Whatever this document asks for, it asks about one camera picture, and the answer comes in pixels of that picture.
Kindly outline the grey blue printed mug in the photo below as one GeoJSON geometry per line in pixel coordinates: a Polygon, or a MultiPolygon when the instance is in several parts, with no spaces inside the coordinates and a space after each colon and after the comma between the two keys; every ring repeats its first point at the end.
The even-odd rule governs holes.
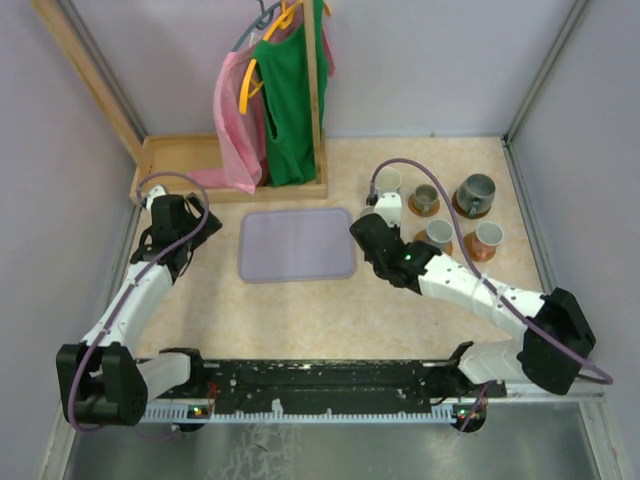
{"type": "Polygon", "coordinates": [[[450,255],[453,252],[455,231],[453,225],[445,219],[431,220],[425,229],[428,242],[450,255]]]}

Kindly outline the small olive green cup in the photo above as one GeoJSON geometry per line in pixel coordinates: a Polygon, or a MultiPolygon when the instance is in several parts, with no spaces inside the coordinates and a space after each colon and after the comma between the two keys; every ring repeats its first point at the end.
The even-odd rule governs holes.
{"type": "Polygon", "coordinates": [[[414,191],[414,205],[421,216],[434,215],[440,206],[437,188],[428,184],[419,185],[414,191]]]}

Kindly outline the orange printed mug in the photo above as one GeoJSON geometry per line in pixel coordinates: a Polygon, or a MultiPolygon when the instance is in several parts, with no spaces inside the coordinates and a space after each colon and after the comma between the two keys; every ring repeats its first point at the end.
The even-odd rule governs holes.
{"type": "Polygon", "coordinates": [[[486,262],[494,258],[504,240],[504,231],[492,221],[480,223],[472,238],[472,250],[477,261],[486,262]]]}

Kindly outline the light blue mug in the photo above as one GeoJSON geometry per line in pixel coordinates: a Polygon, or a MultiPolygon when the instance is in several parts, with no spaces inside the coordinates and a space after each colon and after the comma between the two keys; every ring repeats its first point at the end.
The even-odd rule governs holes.
{"type": "Polygon", "coordinates": [[[383,167],[374,180],[374,192],[380,197],[384,193],[399,193],[402,185],[402,175],[391,166],[383,167]]]}

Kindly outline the dark green speckled mug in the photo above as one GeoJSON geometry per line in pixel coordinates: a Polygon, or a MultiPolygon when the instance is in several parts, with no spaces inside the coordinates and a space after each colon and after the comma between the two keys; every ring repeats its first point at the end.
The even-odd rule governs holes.
{"type": "Polygon", "coordinates": [[[473,216],[492,207],[496,185],[491,177],[476,173],[466,178],[457,192],[459,205],[473,216]]]}

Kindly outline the white speckled mug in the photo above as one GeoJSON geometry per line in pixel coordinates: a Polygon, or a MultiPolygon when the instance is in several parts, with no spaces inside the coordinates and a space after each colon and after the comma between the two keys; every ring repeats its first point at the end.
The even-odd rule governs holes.
{"type": "Polygon", "coordinates": [[[375,212],[375,207],[368,205],[360,211],[360,213],[358,214],[358,219],[361,219],[367,215],[373,214],[374,212],[375,212]]]}

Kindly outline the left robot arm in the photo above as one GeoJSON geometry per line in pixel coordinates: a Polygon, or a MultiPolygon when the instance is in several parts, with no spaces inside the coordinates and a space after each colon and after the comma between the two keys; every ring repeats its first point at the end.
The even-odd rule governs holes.
{"type": "Polygon", "coordinates": [[[125,279],[96,325],[76,344],[64,344],[55,364],[65,419],[79,433],[105,426],[133,427],[147,404],[178,389],[201,394],[208,373],[200,352],[168,348],[137,362],[142,333],[193,254],[222,227],[202,185],[183,196],[161,185],[138,199],[151,215],[125,279]]]}

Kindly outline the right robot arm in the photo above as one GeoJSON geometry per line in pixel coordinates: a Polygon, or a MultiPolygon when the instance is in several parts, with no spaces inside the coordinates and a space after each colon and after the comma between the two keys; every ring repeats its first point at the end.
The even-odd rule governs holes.
{"type": "Polygon", "coordinates": [[[490,381],[528,380],[551,394],[567,394],[596,344],[576,297],[561,288],[549,294],[522,290],[476,274],[436,246],[406,243],[400,210],[399,196],[385,194],[349,228],[375,275],[458,305],[510,336],[468,346],[446,372],[448,387],[466,396],[490,381]]]}

